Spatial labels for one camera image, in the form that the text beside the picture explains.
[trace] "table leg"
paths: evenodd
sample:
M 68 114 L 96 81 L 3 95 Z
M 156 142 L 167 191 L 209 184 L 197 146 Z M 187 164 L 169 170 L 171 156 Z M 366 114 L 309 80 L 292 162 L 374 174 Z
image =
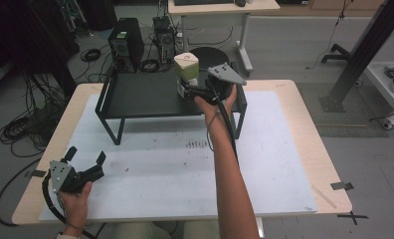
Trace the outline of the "table leg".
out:
M 186 53 L 188 52 L 186 16 L 181 16 L 181 24 L 182 24 L 182 50 L 184 53 Z
M 250 58 L 246 51 L 246 40 L 247 40 L 247 30 L 250 21 L 250 13 L 246 13 L 243 16 L 243 30 L 241 31 L 241 40 L 237 42 L 238 51 L 240 53 L 241 59 L 243 60 L 244 67 L 247 72 L 250 73 L 253 71 L 253 66 L 251 65 Z

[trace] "gray floor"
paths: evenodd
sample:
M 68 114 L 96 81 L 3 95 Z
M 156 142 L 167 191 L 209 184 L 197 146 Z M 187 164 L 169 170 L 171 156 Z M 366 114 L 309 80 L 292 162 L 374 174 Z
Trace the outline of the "gray floor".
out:
M 118 17 L 129 10 L 130 8 L 127 7 L 116 8 Z M 140 15 L 142 32 L 146 31 L 145 25 L 148 24 L 146 21 L 153 15 Z M 351 49 L 368 21 L 367 18 L 343 20 L 336 28 L 333 43 Z M 252 18 L 247 50 L 255 70 L 249 79 L 291 79 L 299 83 L 334 83 L 345 67 L 345 63 L 330 61 L 327 64 L 315 65 L 315 59 L 327 49 L 335 22 L 335 18 Z M 193 30 L 195 34 L 200 31 L 201 29 Z M 228 33 L 226 28 L 206 29 L 204 33 L 193 38 L 193 41 L 217 42 L 224 40 Z M 235 28 L 234 41 L 238 40 L 239 33 L 240 28 Z M 105 39 L 100 37 L 104 34 L 99 33 L 92 38 L 82 37 L 82 50 L 91 47 L 99 48 L 106 44 Z M 223 46 L 222 50 L 233 61 L 240 63 L 234 41 Z M 99 72 L 102 60 L 97 62 L 90 73 Z M 375 60 L 394 61 L 393 38 L 389 39 Z M 314 65 L 315 68 L 312 70 L 305 69 L 307 66 Z M 78 56 L 74 56 L 69 63 L 74 77 L 82 73 L 86 66 Z M 368 80 L 364 80 L 364 84 L 371 85 Z M 26 109 L 23 102 L 24 94 L 24 82 L 16 71 L 0 83 L 0 128 Z M 376 114 L 391 112 L 392 109 L 377 91 L 365 92 L 363 96 L 371 103 L 368 106 Z M 388 134 L 388 138 L 323 138 L 341 180 L 351 182 L 355 187 L 348 191 L 353 204 L 353 213 L 368 216 L 369 219 L 357 219 L 358 225 L 354 225 L 351 219 L 338 218 L 336 215 L 265 218 L 267 238 L 394 238 L 394 129 Z M 19 153 L 35 151 L 28 139 L 15 144 L 15 150 Z M 9 145 L 0 142 L 0 190 L 17 171 L 34 159 L 36 157 L 15 157 Z M 6 221 L 10 221 L 28 184 L 29 179 L 23 175 L 24 173 L 11 184 L 2 197 L 0 214 Z M 100 224 L 93 225 L 90 231 L 96 233 L 99 227 Z M 165 223 L 164 227 L 172 230 L 174 224 Z M 5 227 L 0 224 L 0 238 L 53 238 L 62 228 L 61 224 L 19 227 Z M 106 225 L 100 238 L 111 238 L 113 228 L 113 224 Z M 181 238 L 181 227 L 174 238 Z

